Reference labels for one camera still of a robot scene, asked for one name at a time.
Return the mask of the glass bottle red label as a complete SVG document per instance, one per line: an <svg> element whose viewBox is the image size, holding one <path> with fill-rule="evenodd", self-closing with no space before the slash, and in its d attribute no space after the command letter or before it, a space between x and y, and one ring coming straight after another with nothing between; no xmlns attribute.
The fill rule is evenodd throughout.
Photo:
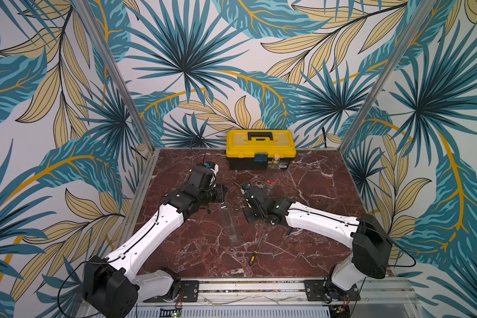
<svg viewBox="0 0 477 318"><path fill-rule="evenodd" d="M277 180L280 179L280 155L275 154L272 160L270 161L265 174L265 180Z"/></svg>

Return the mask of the glass bottle orange label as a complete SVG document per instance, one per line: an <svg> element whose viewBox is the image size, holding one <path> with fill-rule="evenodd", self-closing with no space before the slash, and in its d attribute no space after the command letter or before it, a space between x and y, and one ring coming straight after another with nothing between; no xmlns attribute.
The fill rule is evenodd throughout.
<svg viewBox="0 0 477 318"><path fill-rule="evenodd" d="M219 204L219 213L221 222L225 233L227 234L229 244L231 246L238 246L240 244L240 237L237 232L235 221L233 219L233 210L229 207L229 204L225 201Z"/></svg>

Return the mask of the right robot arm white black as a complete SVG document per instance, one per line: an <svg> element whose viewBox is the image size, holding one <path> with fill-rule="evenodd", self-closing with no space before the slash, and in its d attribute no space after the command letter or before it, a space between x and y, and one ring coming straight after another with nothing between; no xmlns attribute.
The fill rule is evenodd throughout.
<svg viewBox="0 0 477 318"><path fill-rule="evenodd" d="M248 223L261 220L270 225L303 229L331 238L351 250L325 279L323 292L330 297L349 294L365 278L386 277L393 240L372 215L358 218L329 213L286 197L275 199L263 188L249 184L242 185L241 190Z"/></svg>

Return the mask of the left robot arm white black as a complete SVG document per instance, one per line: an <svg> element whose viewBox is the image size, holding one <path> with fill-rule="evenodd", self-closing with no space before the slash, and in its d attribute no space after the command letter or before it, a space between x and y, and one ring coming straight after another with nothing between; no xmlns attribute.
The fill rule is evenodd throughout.
<svg viewBox="0 0 477 318"><path fill-rule="evenodd" d="M223 203L218 164L195 166L185 184L166 195L154 216L105 257L94 256L83 270L83 299L104 317L126 317L138 302L181 296L180 276L169 269L141 275L140 268L176 229L209 204Z"/></svg>

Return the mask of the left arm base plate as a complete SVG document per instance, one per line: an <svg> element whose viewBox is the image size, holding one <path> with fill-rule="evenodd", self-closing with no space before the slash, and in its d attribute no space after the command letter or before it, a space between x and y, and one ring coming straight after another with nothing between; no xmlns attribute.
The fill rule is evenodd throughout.
<svg viewBox="0 0 477 318"><path fill-rule="evenodd" d="M198 280L182 280L173 283L166 295L160 296L162 302L181 301L196 303L200 289Z"/></svg>

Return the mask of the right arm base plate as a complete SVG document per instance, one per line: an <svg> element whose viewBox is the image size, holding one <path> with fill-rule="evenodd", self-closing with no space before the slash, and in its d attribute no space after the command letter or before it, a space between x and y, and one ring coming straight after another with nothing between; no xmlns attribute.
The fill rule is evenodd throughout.
<svg viewBox="0 0 477 318"><path fill-rule="evenodd" d="M359 288L354 284L350 290L343 291L327 279L304 280L304 290L309 302L352 302L360 300Z"/></svg>

